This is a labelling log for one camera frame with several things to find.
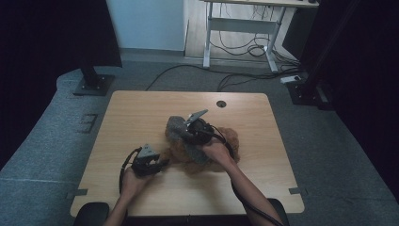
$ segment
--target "grommet hole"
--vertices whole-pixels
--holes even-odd
[[[220,107],[220,108],[223,108],[223,107],[225,107],[227,104],[226,104],[226,102],[224,102],[224,101],[218,101],[218,102],[216,102],[216,105],[217,105],[218,107]]]

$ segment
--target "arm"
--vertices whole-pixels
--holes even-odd
[[[279,215],[273,205],[263,195],[263,193],[247,178],[238,168],[235,161],[230,157],[227,148],[217,139],[213,138],[210,143],[202,146],[202,150],[208,157],[216,161],[229,174],[231,182],[234,184],[238,193],[251,205],[262,210],[267,215],[281,222]],[[252,225],[274,225],[269,220],[259,216],[255,212],[245,207],[247,216]]]
[[[137,178],[132,168],[126,169],[123,175],[123,186],[120,198],[117,200],[114,209],[105,221],[104,226],[120,226],[124,220],[127,208],[132,200],[140,193],[152,176]]]

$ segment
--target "power strip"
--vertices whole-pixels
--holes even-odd
[[[281,84],[286,84],[286,83],[291,83],[291,82],[298,82],[301,79],[302,78],[299,77],[298,75],[294,75],[294,76],[289,76],[289,77],[283,77],[279,81],[281,82]]]

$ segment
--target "desk leg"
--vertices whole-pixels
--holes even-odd
[[[281,27],[281,22],[282,22],[282,18],[284,17],[284,13],[285,13],[285,7],[281,7],[281,12],[279,14],[279,18],[276,21],[276,26],[275,26],[275,29],[272,34],[272,39],[270,40],[267,47],[264,47],[267,61],[269,62],[270,69],[272,70],[272,73],[277,73],[279,71],[279,69],[276,66],[275,58],[274,58],[272,51],[273,51],[273,46],[276,42],[277,35],[279,34],[279,28]]]
[[[207,21],[207,29],[206,29],[206,42],[205,42],[205,50],[203,52],[203,67],[209,68],[211,64],[211,22],[212,22],[212,10],[214,9],[214,4],[211,2],[209,3],[209,13],[208,13],[208,21]]]

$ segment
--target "wall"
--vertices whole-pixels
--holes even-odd
[[[187,0],[107,0],[120,48],[183,51]]]

